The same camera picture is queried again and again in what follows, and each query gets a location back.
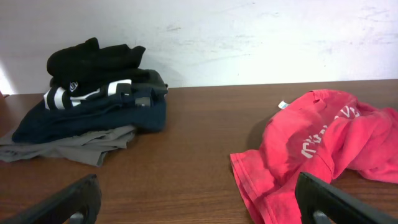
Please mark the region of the red t-shirt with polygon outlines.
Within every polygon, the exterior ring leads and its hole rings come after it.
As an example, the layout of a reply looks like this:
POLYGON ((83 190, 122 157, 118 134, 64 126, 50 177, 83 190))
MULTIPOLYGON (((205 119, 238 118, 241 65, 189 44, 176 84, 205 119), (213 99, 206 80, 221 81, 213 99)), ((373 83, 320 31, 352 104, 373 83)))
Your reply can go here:
POLYGON ((397 182, 397 111, 339 90, 312 90, 276 113, 258 149, 230 156, 239 192, 255 223, 300 223, 301 172, 324 182, 345 169, 397 182))

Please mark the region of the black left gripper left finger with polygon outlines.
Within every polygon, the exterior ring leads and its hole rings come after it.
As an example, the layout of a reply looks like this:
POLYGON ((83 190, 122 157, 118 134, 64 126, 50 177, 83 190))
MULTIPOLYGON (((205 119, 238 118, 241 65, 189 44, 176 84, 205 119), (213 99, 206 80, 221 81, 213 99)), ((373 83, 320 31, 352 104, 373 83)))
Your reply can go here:
POLYGON ((95 223, 101 196, 97 175, 88 174, 1 224, 95 223))

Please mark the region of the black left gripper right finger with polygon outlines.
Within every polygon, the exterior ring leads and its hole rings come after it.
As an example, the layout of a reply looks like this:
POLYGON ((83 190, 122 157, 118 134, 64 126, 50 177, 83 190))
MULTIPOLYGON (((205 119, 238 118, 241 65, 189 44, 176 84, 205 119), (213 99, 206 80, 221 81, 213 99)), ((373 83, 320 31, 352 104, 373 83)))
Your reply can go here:
POLYGON ((303 224, 397 224, 397 219, 362 201, 301 172, 295 187, 303 224))

